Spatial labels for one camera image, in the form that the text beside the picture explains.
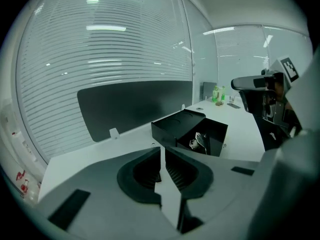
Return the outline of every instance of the open black box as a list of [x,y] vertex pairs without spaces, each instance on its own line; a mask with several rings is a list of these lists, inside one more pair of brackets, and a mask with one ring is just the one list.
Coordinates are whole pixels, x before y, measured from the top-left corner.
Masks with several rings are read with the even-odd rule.
[[[192,150],[190,140],[196,133],[206,134],[207,155],[219,157],[225,141],[228,125],[206,118],[204,113],[184,109],[151,123],[152,137],[162,146]],[[204,150],[193,150],[205,154]]]

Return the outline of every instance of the desk surface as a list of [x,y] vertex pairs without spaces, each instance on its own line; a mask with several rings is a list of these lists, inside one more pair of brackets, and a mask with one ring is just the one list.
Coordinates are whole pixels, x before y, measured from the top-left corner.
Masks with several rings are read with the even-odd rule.
[[[245,111],[241,102],[236,102],[241,108],[233,108],[226,103],[216,106],[205,100],[187,107],[188,110],[204,113],[208,119],[228,125],[225,136],[225,147],[220,157],[246,161],[260,161],[265,152],[264,144],[252,114]],[[151,124],[127,131],[116,140],[107,139],[70,153],[53,157],[45,171],[38,200],[40,201],[53,188],[82,170],[83,168],[110,158],[130,152],[161,147],[152,138]]]

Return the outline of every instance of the bottle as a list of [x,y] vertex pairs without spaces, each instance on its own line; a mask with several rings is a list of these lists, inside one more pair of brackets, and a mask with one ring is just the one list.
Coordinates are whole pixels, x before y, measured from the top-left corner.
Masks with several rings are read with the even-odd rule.
[[215,86],[212,92],[212,101],[216,102],[218,97],[218,86]]
[[224,101],[225,97],[226,97],[226,87],[222,86],[221,100]]

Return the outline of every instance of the white desk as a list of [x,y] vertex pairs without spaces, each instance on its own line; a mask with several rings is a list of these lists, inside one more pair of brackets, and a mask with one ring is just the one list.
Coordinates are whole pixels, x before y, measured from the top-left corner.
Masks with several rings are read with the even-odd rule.
[[[241,108],[216,106],[210,101],[201,101],[188,110],[204,113],[208,119],[228,125],[224,147],[220,157],[247,161],[260,161],[265,152],[263,141],[252,114],[247,113],[242,103],[236,102]],[[152,138],[151,124],[125,132],[116,140],[107,139],[85,148],[53,157],[45,171],[41,184],[39,201],[53,188],[69,179],[83,168],[110,158],[130,152],[148,149],[152,144],[161,146]]]

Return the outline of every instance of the black box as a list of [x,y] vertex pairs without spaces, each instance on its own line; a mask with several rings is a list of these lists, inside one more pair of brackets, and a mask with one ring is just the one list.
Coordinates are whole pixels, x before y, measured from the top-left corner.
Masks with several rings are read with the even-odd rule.
[[[204,113],[184,109],[151,123],[152,137],[162,146],[192,150],[189,146],[196,133],[206,134],[207,155],[219,157],[228,125],[206,118]],[[205,150],[193,150],[205,154]]]

